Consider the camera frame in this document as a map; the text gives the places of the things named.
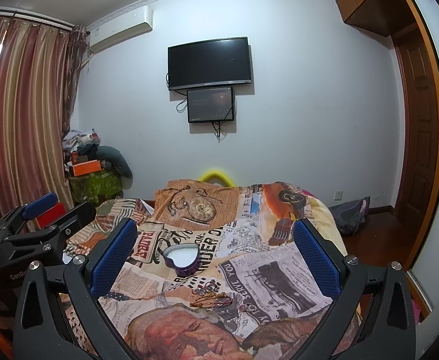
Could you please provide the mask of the green patterned storage box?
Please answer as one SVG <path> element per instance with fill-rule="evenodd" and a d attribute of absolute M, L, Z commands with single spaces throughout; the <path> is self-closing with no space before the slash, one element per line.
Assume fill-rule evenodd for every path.
<path fill-rule="evenodd" d="M 90 202 L 99 206 L 107 200 L 123 196 L 122 180 L 114 171 L 101 170 L 70 177 L 69 183 L 75 204 Z"/>

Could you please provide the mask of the yellow curved object behind bed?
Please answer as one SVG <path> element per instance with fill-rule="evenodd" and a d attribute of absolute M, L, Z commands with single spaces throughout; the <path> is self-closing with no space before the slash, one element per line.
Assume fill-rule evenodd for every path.
<path fill-rule="evenodd" d="M 205 172 L 198 178 L 198 180 L 201 182 L 210 182 L 212 180 L 217 180 L 221 185 L 224 185 L 225 187 L 233 188 L 236 186 L 236 183 L 229 175 L 217 169 Z"/>

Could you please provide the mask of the pile of clothes on boxes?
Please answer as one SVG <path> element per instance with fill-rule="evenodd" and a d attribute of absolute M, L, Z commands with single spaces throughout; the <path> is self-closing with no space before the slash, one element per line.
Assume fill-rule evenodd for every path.
<path fill-rule="evenodd" d="M 71 153 L 78 150 L 80 146 L 100 143 L 101 139 L 94 129 L 71 129 L 62 138 L 62 152 L 64 163 L 67 164 L 71 160 Z"/>

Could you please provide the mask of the white wall air conditioner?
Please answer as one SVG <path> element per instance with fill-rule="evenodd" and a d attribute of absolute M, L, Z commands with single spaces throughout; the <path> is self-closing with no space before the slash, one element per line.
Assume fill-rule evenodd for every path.
<path fill-rule="evenodd" d="M 96 54 L 152 31 L 153 10 L 143 6 L 92 27 L 89 30 L 89 49 Z"/>

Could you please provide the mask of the red gold striped curtain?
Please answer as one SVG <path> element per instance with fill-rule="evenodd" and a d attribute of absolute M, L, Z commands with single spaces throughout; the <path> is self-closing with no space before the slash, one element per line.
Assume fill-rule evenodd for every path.
<path fill-rule="evenodd" d="M 0 217 L 50 192 L 72 207 L 62 139 L 86 49 L 85 27 L 0 17 Z"/>

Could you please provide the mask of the white wall power socket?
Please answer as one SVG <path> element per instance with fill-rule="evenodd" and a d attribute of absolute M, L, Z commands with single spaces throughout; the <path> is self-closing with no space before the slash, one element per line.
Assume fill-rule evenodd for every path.
<path fill-rule="evenodd" d="M 334 193 L 333 200 L 334 201 L 340 201 L 342 199 L 342 196 L 343 196 L 343 191 L 336 191 Z"/>

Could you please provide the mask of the orange shoe box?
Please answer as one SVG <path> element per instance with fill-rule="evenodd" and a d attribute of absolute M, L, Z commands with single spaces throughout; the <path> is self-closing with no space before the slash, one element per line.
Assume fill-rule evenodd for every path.
<path fill-rule="evenodd" d="M 87 161 L 70 166 L 70 173 L 74 177 L 84 176 L 101 170 L 101 162 L 99 160 Z"/>

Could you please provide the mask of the brown wooden door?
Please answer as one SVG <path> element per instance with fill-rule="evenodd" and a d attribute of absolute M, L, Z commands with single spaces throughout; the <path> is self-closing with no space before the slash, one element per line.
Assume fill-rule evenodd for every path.
<path fill-rule="evenodd" d="M 416 262 L 439 201 L 439 64 L 428 31 L 411 24 L 393 36 L 401 73 L 405 146 L 395 215 L 415 240 L 405 268 Z"/>

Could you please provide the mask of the printed newspaper pattern bedspread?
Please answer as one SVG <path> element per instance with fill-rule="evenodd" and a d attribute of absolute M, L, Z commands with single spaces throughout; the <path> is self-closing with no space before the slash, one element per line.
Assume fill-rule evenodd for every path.
<path fill-rule="evenodd" d="M 122 219 L 136 222 L 136 244 L 99 302 L 140 359 L 291 359 L 331 305 L 293 225 L 308 219 L 341 253 L 345 245 L 326 205 L 297 186 L 172 180 L 154 206 L 102 203 L 63 258 L 90 253 Z M 182 278 L 161 252 L 187 243 L 199 245 L 201 265 Z"/>

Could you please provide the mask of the wooden overhead cabinet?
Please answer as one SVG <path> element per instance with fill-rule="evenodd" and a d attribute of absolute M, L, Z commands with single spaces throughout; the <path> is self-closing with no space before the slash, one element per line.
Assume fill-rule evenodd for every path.
<path fill-rule="evenodd" d="M 336 0 L 336 3 L 346 24 L 385 38 L 416 22 L 407 0 Z"/>

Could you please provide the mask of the large black wall television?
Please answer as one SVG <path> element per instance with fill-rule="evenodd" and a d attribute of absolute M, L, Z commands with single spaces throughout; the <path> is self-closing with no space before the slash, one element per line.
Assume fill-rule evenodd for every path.
<path fill-rule="evenodd" d="M 168 89 L 248 85 L 253 81 L 247 37 L 230 37 L 170 46 Z"/>

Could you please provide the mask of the small black wall monitor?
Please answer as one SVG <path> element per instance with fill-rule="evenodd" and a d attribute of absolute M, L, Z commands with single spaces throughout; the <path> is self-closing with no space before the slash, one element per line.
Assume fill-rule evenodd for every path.
<path fill-rule="evenodd" d="M 233 121 L 235 94 L 232 86 L 189 89 L 187 112 L 190 124 Z"/>

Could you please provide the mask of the dark bag on floor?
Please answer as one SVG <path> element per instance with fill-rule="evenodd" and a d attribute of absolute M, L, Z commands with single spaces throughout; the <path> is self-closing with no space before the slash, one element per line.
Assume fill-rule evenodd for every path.
<path fill-rule="evenodd" d="M 329 208 L 338 231 L 344 236 L 353 236 L 366 222 L 370 197 L 345 202 Z"/>

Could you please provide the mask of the dark grey stuffed cushion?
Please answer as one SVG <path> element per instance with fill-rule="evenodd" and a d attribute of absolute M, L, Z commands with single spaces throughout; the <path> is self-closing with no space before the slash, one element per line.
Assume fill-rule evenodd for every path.
<path fill-rule="evenodd" d="M 97 159 L 107 170 L 115 170 L 121 177 L 132 179 L 133 173 L 121 152 L 112 146 L 101 145 L 97 148 Z"/>

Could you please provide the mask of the red box beside bed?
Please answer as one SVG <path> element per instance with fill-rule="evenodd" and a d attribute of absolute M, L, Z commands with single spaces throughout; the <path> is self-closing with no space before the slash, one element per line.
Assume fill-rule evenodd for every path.
<path fill-rule="evenodd" d="M 58 202 L 35 219 L 38 228 L 47 228 L 66 213 L 63 203 Z"/>

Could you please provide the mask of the purple heart-shaped jewelry box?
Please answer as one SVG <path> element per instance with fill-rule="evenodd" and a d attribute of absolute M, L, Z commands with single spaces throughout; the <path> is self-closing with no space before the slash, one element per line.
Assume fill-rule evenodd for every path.
<path fill-rule="evenodd" d="M 176 244 L 161 252 L 167 267 L 173 269 L 178 277 L 188 277 L 199 269 L 200 249 L 195 243 Z"/>

